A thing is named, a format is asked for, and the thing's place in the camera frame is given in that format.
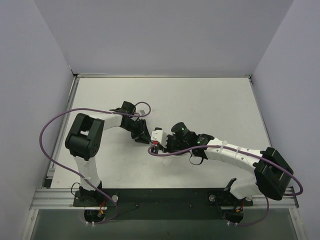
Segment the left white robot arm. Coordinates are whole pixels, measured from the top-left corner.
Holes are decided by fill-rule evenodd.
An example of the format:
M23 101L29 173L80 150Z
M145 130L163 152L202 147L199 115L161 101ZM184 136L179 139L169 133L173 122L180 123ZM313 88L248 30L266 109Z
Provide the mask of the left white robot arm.
M148 114L137 110L137 105L124 101L121 107L111 109L109 113L76 115L65 140L65 147L73 156L80 177L79 193L90 205L101 203L102 181L97 172L96 155L101 146L103 132L120 127L130 132L131 138L138 143L149 144L146 120Z

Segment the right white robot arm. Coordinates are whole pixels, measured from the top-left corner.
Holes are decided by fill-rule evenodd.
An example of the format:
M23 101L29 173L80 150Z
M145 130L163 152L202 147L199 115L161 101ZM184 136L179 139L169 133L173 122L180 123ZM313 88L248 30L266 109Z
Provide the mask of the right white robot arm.
M179 154L182 150L188 150L195 157L221 161L249 172L250 177L237 178L229 188L229 192L238 200L265 195L280 201L294 173L275 148L254 150L239 147L212 135L197 134L183 122L176 123L171 128L171 134L163 134L159 143L165 153Z

